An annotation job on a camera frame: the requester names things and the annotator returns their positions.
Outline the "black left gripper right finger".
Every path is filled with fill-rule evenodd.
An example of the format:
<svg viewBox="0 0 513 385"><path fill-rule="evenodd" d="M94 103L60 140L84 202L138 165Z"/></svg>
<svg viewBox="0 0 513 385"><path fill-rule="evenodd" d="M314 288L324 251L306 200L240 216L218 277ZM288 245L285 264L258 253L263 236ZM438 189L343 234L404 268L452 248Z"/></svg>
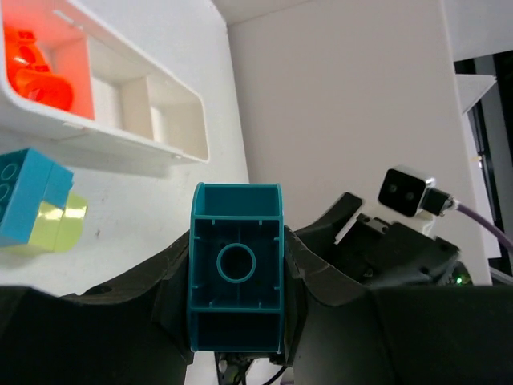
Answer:
<svg viewBox="0 0 513 385"><path fill-rule="evenodd" d="M296 384L383 384L385 347L369 293L285 229L285 363Z"/></svg>

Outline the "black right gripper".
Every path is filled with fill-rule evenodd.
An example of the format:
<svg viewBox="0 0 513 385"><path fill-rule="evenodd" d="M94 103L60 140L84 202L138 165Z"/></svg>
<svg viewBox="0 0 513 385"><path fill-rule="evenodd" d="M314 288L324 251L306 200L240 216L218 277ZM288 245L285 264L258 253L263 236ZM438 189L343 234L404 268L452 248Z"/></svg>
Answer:
<svg viewBox="0 0 513 385"><path fill-rule="evenodd" d="M365 286L469 284L457 246L366 212L364 201L349 192L296 235L321 260Z"/></svg>

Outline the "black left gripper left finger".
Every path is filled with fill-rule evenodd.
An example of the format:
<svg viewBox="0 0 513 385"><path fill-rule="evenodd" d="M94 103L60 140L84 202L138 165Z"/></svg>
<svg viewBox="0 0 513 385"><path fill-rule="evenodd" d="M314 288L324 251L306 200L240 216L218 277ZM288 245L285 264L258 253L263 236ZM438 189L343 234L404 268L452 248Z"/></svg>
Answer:
<svg viewBox="0 0 513 385"><path fill-rule="evenodd" d="M189 235L83 294L62 297L73 339L61 384L182 384Z"/></svg>

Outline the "blue lego block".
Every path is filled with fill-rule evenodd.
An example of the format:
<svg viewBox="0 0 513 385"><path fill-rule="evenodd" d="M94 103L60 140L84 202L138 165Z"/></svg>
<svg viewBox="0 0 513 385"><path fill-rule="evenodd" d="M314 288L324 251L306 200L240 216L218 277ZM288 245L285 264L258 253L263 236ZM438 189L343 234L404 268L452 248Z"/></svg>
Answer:
<svg viewBox="0 0 513 385"><path fill-rule="evenodd" d="M189 230L192 350L281 353L284 259L280 185L198 184Z"/></svg>
<svg viewBox="0 0 513 385"><path fill-rule="evenodd" d="M73 172L34 148L1 155L1 247L29 241L43 201L64 209Z"/></svg>

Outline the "green lego block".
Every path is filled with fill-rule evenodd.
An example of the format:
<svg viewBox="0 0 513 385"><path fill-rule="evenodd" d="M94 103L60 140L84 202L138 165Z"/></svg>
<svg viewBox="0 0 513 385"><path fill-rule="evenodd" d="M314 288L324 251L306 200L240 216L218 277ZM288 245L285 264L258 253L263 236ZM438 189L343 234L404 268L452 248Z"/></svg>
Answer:
<svg viewBox="0 0 513 385"><path fill-rule="evenodd" d="M87 208L87 200L73 192L69 193L64 209L43 201L29 241L3 246L1 251L27 257L70 251L82 235Z"/></svg>

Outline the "orange round lego piece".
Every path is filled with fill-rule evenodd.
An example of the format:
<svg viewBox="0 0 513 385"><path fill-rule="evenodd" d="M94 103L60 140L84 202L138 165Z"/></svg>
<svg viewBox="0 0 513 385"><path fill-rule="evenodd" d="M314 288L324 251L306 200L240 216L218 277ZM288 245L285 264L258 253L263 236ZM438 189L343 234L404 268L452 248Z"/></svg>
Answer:
<svg viewBox="0 0 513 385"><path fill-rule="evenodd" d="M73 87L52 71L36 44L34 32L3 26L6 73L11 87L25 99L70 111Z"/></svg>

